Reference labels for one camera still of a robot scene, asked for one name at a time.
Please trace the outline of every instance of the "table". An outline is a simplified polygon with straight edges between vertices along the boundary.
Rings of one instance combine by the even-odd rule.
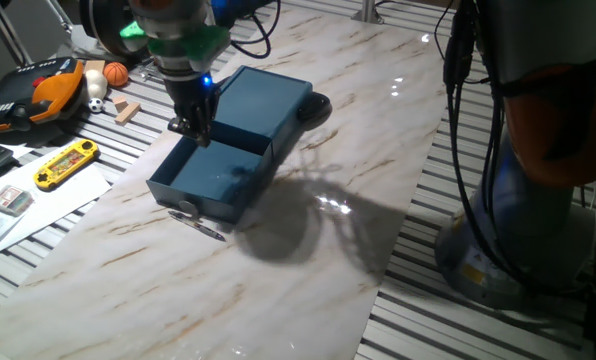
[[[443,112],[420,34],[285,11],[240,65],[311,81],[305,133],[244,228],[221,243],[170,219],[145,180],[164,133],[0,309],[16,358],[351,358]]]

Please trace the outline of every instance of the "soccer ball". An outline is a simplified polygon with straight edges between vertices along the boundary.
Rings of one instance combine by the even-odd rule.
[[[102,111],[102,100],[93,98],[89,100],[88,106],[92,113],[97,114]]]

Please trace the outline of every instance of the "orange ball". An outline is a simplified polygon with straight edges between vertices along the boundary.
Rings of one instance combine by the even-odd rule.
[[[102,73],[111,86],[123,86],[129,80],[129,72],[125,65],[121,63],[108,64]]]

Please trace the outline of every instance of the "wooden block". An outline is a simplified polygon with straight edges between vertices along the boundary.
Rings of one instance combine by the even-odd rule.
[[[116,111],[120,114],[125,108],[127,107],[127,99],[124,96],[116,96],[115,98],[111,99],[114,102],[114,106],[116,107]]]
[[[87,63],[85,64],[85,70],[83,71],[83,74],[86,74],[89,70],[97,70],[100,71],[100,73],[102,74],[105,70],[105,60],[87,61]]]
[[[127,105],[125,110],[116,116],[116,123],[125,124],[138,113],[138,110],[140,110],[140,103],[131,103]]]

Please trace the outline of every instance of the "open box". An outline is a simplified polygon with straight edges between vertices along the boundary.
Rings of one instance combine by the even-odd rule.
[[[222,87],[209,147],[183,137],[147,180],[156,201],[235,224],[302,132],[297,112],[311,91],[309,82],[241,67]]]

